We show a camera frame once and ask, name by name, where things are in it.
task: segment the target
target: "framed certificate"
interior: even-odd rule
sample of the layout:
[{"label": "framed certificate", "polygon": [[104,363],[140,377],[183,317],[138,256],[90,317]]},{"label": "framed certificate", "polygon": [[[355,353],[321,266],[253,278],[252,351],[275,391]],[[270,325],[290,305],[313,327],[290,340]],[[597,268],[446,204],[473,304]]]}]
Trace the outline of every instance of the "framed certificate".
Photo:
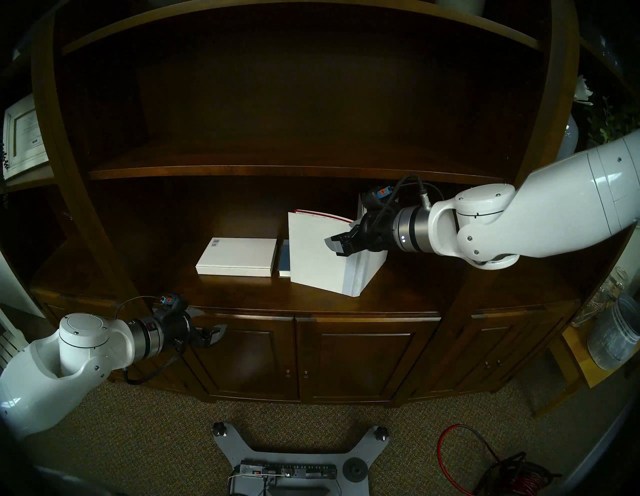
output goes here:
[{"label": "framed certificate", "polygon": [[4,112],[3,143],[9,163],[9,169],[3,167],[5,179],[49,160],[40,135],[33,94]]}]

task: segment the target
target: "white book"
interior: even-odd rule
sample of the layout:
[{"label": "white book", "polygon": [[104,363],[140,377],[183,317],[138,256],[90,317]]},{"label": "white book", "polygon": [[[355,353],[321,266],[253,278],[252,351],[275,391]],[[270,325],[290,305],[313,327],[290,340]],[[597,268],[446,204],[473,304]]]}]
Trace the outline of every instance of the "white book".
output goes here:
[{"label": "white book", "polygon": [[196,264],[198,274],[270,277],[276,239],[211,238]]},{"label": "white book", "polygon": [[359,296],[387,259],[387,252],[354,253],[339,257],[324,239],[350,230],[353,221],[321,212],[289,213],[291,282]]}]

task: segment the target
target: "wooden stool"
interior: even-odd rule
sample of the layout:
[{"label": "wooden stool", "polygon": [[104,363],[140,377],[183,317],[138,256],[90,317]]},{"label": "wooden stool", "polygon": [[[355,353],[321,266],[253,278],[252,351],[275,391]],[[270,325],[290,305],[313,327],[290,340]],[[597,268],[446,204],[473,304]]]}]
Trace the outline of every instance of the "wooden stool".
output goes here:
[{"label": "wooden stool", "polygon": [[[593,361],[587,348],[587,336],[593,328],[593,323],[593,320],[590,320],[582,327],[567,326],[562,335],[549,344],[549,349],[560,366],[567,387],[556,398],[549,401],[544,408],[536,412],[535,418],[538,419],[553,410],[578,392],[582,386],[595,387],[621,367],[604,371]],[[638,349],[640,349],[640,342],[629,358],[634,356]]]}]

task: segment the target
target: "black knob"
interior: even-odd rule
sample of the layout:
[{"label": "black knob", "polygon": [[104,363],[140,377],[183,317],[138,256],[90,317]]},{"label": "black knob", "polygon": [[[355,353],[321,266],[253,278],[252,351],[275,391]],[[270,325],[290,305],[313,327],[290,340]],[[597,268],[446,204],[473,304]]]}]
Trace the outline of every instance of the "black knob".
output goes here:
[{"label": "black knob", "polygon": [[216,422],[213,424],[213,435],[214,436],[226,436],[227,435],[227,426],[222,422]]},{"label": "black knob", "polygon": [[386,441],[389,438],[389,431],[386,427],[378,427],[373,431],[373,434],[378,441]]}]

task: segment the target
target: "blue book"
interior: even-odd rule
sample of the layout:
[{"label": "blue book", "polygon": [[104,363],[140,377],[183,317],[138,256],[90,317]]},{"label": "blue book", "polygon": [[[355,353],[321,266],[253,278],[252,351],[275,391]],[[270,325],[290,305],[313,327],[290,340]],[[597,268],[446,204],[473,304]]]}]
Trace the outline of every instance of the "blue book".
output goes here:
[{"label": "blue book", "polygon": [[291,277],[291,262],[289,260],[289,240],[285,239],[280,250],[280,262],[278,262],[280,277]]}]

